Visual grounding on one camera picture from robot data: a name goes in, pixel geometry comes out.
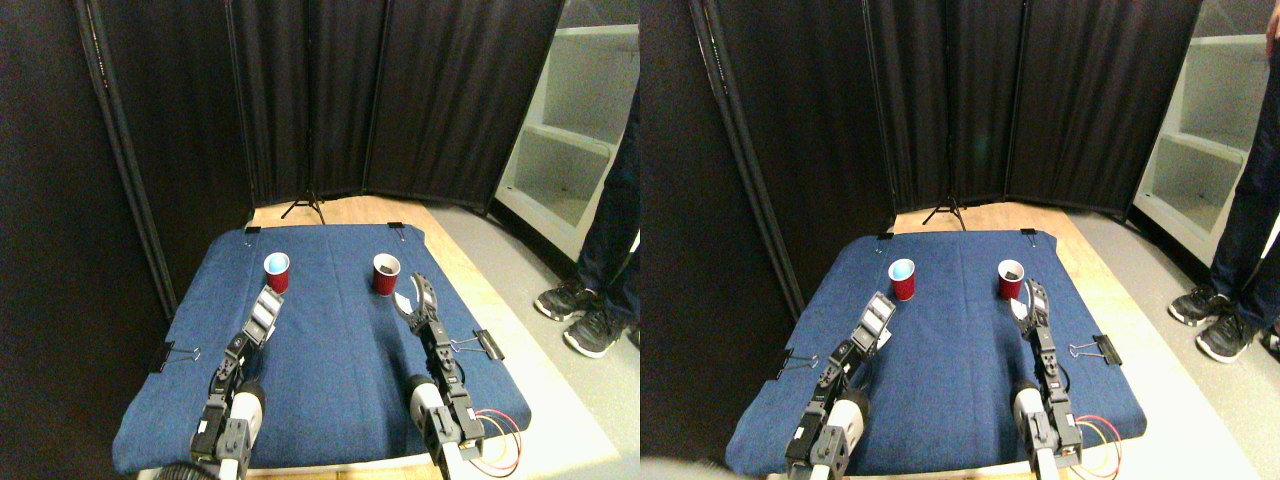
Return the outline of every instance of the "white bookcase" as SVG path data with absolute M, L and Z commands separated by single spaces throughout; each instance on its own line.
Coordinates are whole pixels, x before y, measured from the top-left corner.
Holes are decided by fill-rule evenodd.
M 635 24 L 556 31 L 497 200 L 570 259 L 595 218 L 640 77 Z
M 1249 157 L 1267 72 L 1265 35 L 1192 38 L 1133 201 L 1206 265 Z

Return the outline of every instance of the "white cup rim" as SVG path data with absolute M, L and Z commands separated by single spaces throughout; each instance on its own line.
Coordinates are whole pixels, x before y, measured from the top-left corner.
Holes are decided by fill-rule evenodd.
M 1007 278 L 1005 278 L 1006 273 L 1016 274 L 1018 278 L 1012 279 L 1012 280 L 1009 280 Z M 1000 265 L 996 266 L 996 274 L 1000 275 L 1000 278 L 1004 279 L 1004 280 L 1021 282 L 1023 276 L 1027 275 L 1027 269 L 1023 268 L 1023 264 L 1019 262 L 1018 260 L 1009 259 L 1009 260 L 1001 261 Z
M 271 271 L 271 259 L 274 259 L 276 255 L 284 257 L 284 270 Z M 262 260 L 262 270 L 266 270 L 268 275 L 279 275 L 279 274 L 283 274 L 285 271 L 289 271 L 289 256 L 285 255 L 284 252 L 275 252 L 275 253 L 268 255 L 266 259 Z
M 905 261 L 905 262 L 906 262 L 908 265 L 910 265 L 910 266 L 911 266 L 911 270 L 909 270 L 909 271 L 906 273 L 906 276 L 904 276 L 904 278 L 893 278 L 893 266 L 896 266 L 897 264 L 900 264 L 900 262 L 904 262 L 904 261 Z M 906 280 L 906 279 L 911 278 L 911 275 L 915 275 L 915 262 L 914 262 L 914 261 L 911 261 L 911 259 L 897 259 L 897 260 L 893 260 L 893 262 L 892 262 L 892 264 L 888 264 L 888 279 L 890 279 L 890 280 L 893 280 L 893 282 L 902 282 L 902 280 Z
M 380 269 L 380 266 L 390 266 L 392 268 L 392 273 L 389 273 L 389 274 L 383 273 L 383 270 Z M 378 255 L 374 255 L 374 271 L 375 273 L 379 273 L 379 274 L 383 274 L 383 275 L 388 275 L 388 276 L 394 276 L 394 275 L 399 275 L 399 269 L 401 269 L 399 259 L 397 259 L 396 256 L 393 256 L 390 253 L 378 253 Z

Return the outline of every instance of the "black curtain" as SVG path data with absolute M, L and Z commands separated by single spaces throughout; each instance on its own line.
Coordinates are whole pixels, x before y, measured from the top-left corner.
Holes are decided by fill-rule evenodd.
M 1198 9 L 1199 1 L 1033 1 L 1009 197 L 1123 215 Z
M 1023 3 L 869 5 L 896 210 L 1001 197 Z
M 253 204 L 360 191 L 387 5 L 233 5 Z
M 1018 54 L 1021 0 L 945 0 L 947 64 L 948 179 L 918 210 L 955 195 L 965 204 L 1004 196 Z
M 366 189 L 485 209 L 561 4 L 389 3 Z
M 646 251 L 640 451 L 723 462 L 790 311 L 739 175 L 685 1 L 640 6 Z
M 137 164 L 180 300 L 214 238 L 252 212 L 227 17 L 219 3 L 91 5 L 123 154 Z
M 165 321 L 70 1 L 0 4 L 0 477 L 109 479 Z
M 307 5 L 232 1 L 255 206 L 294 200 L 306 188 Z
M 315 189 L 321 196 L 346 195 L 358 191 L 365 179 L 385 8 L 360 0 L 307 5 Z
M 719 0 L 708 8 L 718 8 L 740 128 L 808 301 L 849 242 L 893 224 L 861 4 Z
M 950 184 L 941 1 L 870 1 L 872 47 L 897 211 L 933 206 Z

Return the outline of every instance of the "sneaker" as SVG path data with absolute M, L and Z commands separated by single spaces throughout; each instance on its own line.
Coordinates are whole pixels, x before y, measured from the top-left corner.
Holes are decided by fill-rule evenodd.
M 626 329 L 621 321 L 609 319 L 604 308 L 594 308 L 573 325 L 564 329 L 564 342 L 579 353 L 591 358 L 604 357 L 604 352 L 622 338 Z
M 561 283 L 534 298 L 534 308 L 556 321 L 567 321 L 582 316 L 598 302 L 595 292 L 584 288 L 581 283 L 570 280 Z
M 1234 362 L 1261 330 L 1233 312 L 1222 314 L 1217 323 L 1196 337 L 1201 352 L 1222 364 Z
M 1280 334 L 1276 334 L 1275 329 L 1262 332 L 1262 347 L 1266 347 L 1267 353 L 1271 353 L 1272 357 L 1280 360 Z
M 1206 321 L 1217 321 L 1231 301 L 1213 291 L 1213 287 L 1198 287 L 1169 303 L 1169 315 L 1188 326 L 1199 326 Z

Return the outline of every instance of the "blue tablecloth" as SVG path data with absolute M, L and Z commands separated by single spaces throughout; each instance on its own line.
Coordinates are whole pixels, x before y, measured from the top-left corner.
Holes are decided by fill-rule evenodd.
M 787 342 L 796 356 L 826 358 L 852 332 L 876 291 L 893 298 L 888 265 L 896 259 L 911 259 L 916 265 L 915 297 L 895 301 L 893 337 L 877 357 L 878 371 L 867 392 L 870 420 L 849 475 L 975 468 L 1027 460 L 1010 399 L 1018 379 L 1036 381 L 1034 362 L 1009 303 L 996 294 L 996 265 L 1005 259 L 1020 261 L 1027 275 L 1048 292 L 1050 326 L 1059 360 L 1071 379 L 1076 416 L 1102 416 L 1124 438 L 1146 431 L 1147 419 L 1120 367 L 1098 357 L 1073 358 L 1066 352 L 1068 344 L 1091 343 L 1100 332 L 1059 261 L 1056 246 L 1057 239 L 1046 233 L 1032 238 L 1019 232 L 946 232 L 886 241 L 865 237 L 845 247 Z M 1025 288 L 1021 296 L 1027 302 Z M 819 370 L 790 370 L 764 384 L 726 449 L 730 467 L 746 475 L 786 470 L 786 444 Z M 1092 431 L 1085 439 L 1087 445 L 1098 443 Z
M 259 381 L 266 410 L 252 466 L 351 463 L 424 452 L 408 417 L 407 384 L 411 375 L 426 374 L 426 353 L 392 301 L 372 291 L 374 255 L 399 259 L 396 291 L 406 297 L 413 298 L 412 273 L 431 282 L 451 337 L 471 338 L 480 326 L 422 244 L 422 232 L 406 227 L 403 234 L 401 241 L 387 225 L 316 225 L 219 237 L 166 338 L 175 348 L 200 347 L 204 355 L 147 376 L 115 435 L 115 468 L 134 472 L 189 460 L 209 379 L 266 282 L 264 259 L 276 251 L 289 255 L 289 287 L 262 352 Z M 500 347 L 502 338 L 497 342 Z M 495 408 L 529 426 L 529 404 L 500 361 L 472 351 L 457 357 L 477 410 Z

